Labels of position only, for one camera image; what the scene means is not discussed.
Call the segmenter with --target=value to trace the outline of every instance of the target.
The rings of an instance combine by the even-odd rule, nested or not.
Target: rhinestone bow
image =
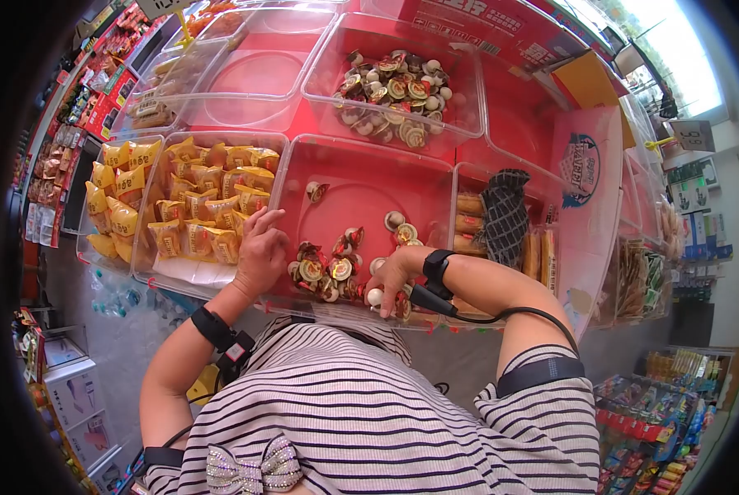
[[[216,495],[286,492],[302,476],[295,447],[284,435],[268,443],[261,463],[236,459],[229,450],[213,443],[209,449],[207,486]]]

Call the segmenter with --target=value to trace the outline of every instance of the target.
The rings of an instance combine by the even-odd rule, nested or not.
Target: price tag
[[[193,0],[136,0],[136,3],[151,21],[162,15],[182,10],[194,2]]]
[[[674,138],[684,150],[715,153],[709,120],[670,120]]]

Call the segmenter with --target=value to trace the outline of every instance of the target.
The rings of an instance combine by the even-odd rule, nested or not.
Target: woman
[[[228,325],[286,272],[289,240],[274,228],[284,214],[263,208],[245,222],[236,278],[205,304]],[[375,273],[367,290],[384,288],[382,317],[432,251],[404,247]],[[500,264],[452,255],[443,284],[486,313],[532,306],[569,327],[546,288]],[[477,419],[409,368],[402,338],[382,324],[337,329],[281,317],[240,377],[194,420],[186,391],[213,345],[189,319],[146,371],[140,421],[145,447],[193,428],[144,482],[153,493],[595,493],[589,380],[557,379],[505,397],[493,384],[531,363],[576,358],[569,347],[547,319],[510,316],[496,376],[475,399]]]

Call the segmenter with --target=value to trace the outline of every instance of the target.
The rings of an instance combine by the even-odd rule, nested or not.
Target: hand
[[[369,304],[366,297],[370,290],[383,288],[380,317],[387,318],[394,310],[394,298],[397,292],[402,290],[405,283],[412,286],[413,280],[422,275],[424,259],[433,251],[433,248],[420,245],[406,245],[396,250],[390,257],[386,258],[383,266],[367,282],[366,291],[364,291],[364,304]]]
[[[231,284],[249,300],[268,292],[278,277],[287,272],[285,251],[289,238],[275,228],[276,222],[285,214],[284,210],[268,212],[268,208],[263,207],[243,222],[240,259]]]

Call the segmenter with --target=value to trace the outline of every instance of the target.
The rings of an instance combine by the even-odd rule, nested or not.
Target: packaged pastry
[[[132,246],[133,235],[136,234],[138,223],[138,212],[130,205],[106,196],[108,210],[111,216],[111,231],[117,234],[117,238]]]
[[[112,169],[129,170],[130,165],[130,142],[121,146],[113,144],[102,144],[102,161]]]
[[[106,192],[98,188],[94,183],[86,181],[86,208],[91,223],[97,227],[99,233],[111,232],[110,212]]]
[[[267,206],[270,202],[270,193],[265,193],[259,189],[252,189],[240,184],[234,184],[232,187],[236,193],[240,193],[238,204],[240,205],[240,213],[253,215],[254,213]]]
[[[237,196],[225,200],[205,201],[206,218],[216,223],[216,228],[234,231],[238,221],[234,209],[238,207]]]
[[[219,166],[206,167],[203,165],[193,165],[190,169],[194,173],[194,183],[199,193],[204,193],[210,189],[220,189],[224,169]]]
[[[252,189],[270,193],[273,190],[274,179],[274,173],[262,167],[237,167],[234,170],[224,172],[224,189],[221,194],[224,199],[236,196],[237,191],[232,187],[233,184],[245,185]]]
[[[474,234],[482,228],[482,219],[467,214],[458,213],[455,217],[455,231]]]
[[[160,139],[152,144],[130,143],[130,170],[135,170],[138,167],[149,169],[155,162],[155,155],[159,149]]]
[[[212,220],[208,216],[208,211],[205,208],[207,201],[214,201],[218,199],[218,189],[210,189],[204,193],[194,193],[188,191],[185,193],[185,213],[186,219],[194,220]]]
[[[135,209],[141,208],[141,197],[144,196],[144,167],[129,172],[120,172],[117,176],[117,199]]]
[[[186,181],[183,178],[171,174],[171,193],[169,199],[172,201],[185,201],[185,193],[194,193],[196,191],[196,185],[192,182]]]
[[[113,245],[113,239],[109,235],[102,233],[90,233],[86,236],[86,240],[91,243],[91,247],[99,252],[101,256],[106,258],[115,258],[119,256],[117,248]]]
[[[107,165],[92,162],[91,181],[106,192],[106,196],[116,197],[117,174]]]
[[[232,229],[215,229],[212,227],[205,227],[205,229],[216,260],[224,264],[237,264],[242,235]]]
[[[170,222],[150,223],[146,227],[152,233],[152,238],[158,246],[158,256],[161,260],[176,257],[182,254],[179,243],[179,228],[182,220],[174,219]]]

